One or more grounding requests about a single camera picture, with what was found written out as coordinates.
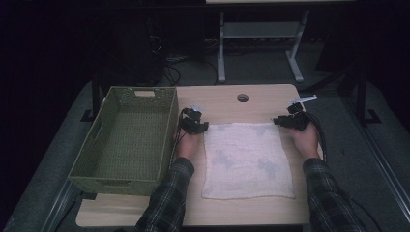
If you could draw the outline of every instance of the white cloth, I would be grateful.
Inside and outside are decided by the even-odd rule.
[[[273,123],[210,125],[204,141],[203,198],[295,197],[289,161]]]

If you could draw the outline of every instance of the light wood tabletop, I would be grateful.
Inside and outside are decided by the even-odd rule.
[[[273,123],[272,118],[288,114],[286,102],[299,98],[296,88],[288,84],[178,87],[177,93],[180,109],[190,107],[191,103],[199,105],[204,109],[201,121],[210,124]],[[249,100],[238,101],[239,94],[246,94]],[[295,198],[202,198],[206,173],[202,139],[198,154],[192,161],[195,172],[188,188],[184,225],[308,224],[303,160],[288,133],[281,130],[280,138],[291,167]],[[76,223],[82,227],[134,226],[147,208],[148,201],[148,196],[98,194],[95,200],[82,201]]]

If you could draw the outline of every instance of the green basket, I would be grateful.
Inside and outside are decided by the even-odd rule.
[[[86,192],[150,195],[167,172],[178,112],[175,88],[111,87],[69,180]]]

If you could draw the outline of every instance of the round hole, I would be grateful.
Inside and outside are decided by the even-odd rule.
[[[248,99],[249,99],[248,95],[245,95],[245,94],[238,95],[238,100],[240,102],[246,102]]]

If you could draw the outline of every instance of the plaid sleeve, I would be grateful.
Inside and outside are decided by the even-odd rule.
[[[310,223],[315,231],[366,231],[343,191],[322,159],[304,163]]]
[[[185,215],[185,200],[192,163],[177,158],[161,184],[153,191],[148,208],[139,219],[136,231],[180,231]]]

